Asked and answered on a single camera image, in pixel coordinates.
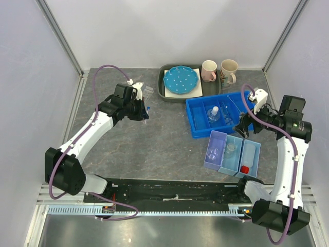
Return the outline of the small glass stopper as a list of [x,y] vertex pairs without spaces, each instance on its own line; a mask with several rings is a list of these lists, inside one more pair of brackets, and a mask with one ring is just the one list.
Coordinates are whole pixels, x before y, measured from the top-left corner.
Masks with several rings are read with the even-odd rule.
[[234,156],[236,151],[236,145],[234,143],[228,143],[225,152],[224,152],[224,158],[231,158]]

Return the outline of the white red-capped wash bottle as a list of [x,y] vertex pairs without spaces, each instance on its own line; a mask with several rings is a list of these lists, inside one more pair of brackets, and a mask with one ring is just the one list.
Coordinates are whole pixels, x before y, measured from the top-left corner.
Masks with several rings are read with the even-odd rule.
[[253,144],[246,144],[241,158],[240,172],[248,174],[253,166],[256,147]]

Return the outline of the round glass flask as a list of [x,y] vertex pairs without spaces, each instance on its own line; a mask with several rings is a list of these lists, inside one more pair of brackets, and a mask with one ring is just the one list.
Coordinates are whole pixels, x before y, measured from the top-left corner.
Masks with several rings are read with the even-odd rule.
[[217,122],[220,118],[219,108],[214,106],[213,108],[209,109],[207,112],[208,121],[210,123]]

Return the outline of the clear glass beaker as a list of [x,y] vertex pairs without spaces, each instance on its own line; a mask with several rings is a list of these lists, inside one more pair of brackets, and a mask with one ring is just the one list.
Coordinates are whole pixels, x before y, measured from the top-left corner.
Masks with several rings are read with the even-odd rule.
[[207,150],[207,159],[215,162],[222,157],[222,151],[218,148],[210,148]]

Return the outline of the blue safety goggles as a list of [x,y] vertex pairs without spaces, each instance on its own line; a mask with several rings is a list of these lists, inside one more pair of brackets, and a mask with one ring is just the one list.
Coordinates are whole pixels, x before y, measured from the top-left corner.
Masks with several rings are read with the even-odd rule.
[[221,102],[226,125],[236,126],[239,123],[239,111],[231,101]]

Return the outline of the brown test tube brush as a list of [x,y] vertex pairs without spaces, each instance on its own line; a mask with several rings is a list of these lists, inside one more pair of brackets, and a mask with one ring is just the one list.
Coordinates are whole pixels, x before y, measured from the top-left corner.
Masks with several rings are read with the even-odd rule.
[[243,114],[244,112],[239,108],[239,106],[236,104],[236,102],[231,98],[230,95],[226,96],[227,99],[235,106],[236,111],[238,112],[239,115]]

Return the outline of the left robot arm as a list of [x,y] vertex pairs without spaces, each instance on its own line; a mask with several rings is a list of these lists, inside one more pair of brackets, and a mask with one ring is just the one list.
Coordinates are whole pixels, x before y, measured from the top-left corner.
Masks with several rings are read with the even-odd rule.
[[88,175],[82,168],[87,154],[98,140],[119,121],[127,117],[133,121],[149,118],[143,96],[145,85],[117,84],[113,94],[96,106],[88,122],[59,148],[49,148],[45,153],[45,182],[53,199],[55,187],[72,196],[80,192],[94,193],[101,202],[108,202],[113,190],[108,181],[98,175]]

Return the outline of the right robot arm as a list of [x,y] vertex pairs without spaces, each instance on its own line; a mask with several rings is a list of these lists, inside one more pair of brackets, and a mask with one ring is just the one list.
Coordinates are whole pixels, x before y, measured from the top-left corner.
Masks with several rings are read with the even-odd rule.
[[243,137],[254,133],[273,131],[277,137],[278,164],[271,192],[265,184],[251,175],[239,179],[235,196],[240,202],[253,204],[251,221],[282,235],[292,235],[306,227],[310,214],[303,209],[301,185],[303,164],[312,135],[312,125],[303,121],[303,98],[285,95],[280,109],[273,113],[266,106],[267,98],[259,93],[250,93],[247,100],[254,103],[249,113],[240,116],[234,129]]

